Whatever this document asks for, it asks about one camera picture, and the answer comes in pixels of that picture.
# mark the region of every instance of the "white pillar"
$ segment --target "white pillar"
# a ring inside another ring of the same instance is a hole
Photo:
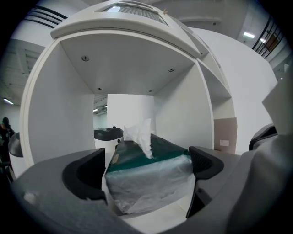
[[[108,127],[133,126],[150,118],[151,130],[156,134],[154,97],[147,95],[108,94]]]

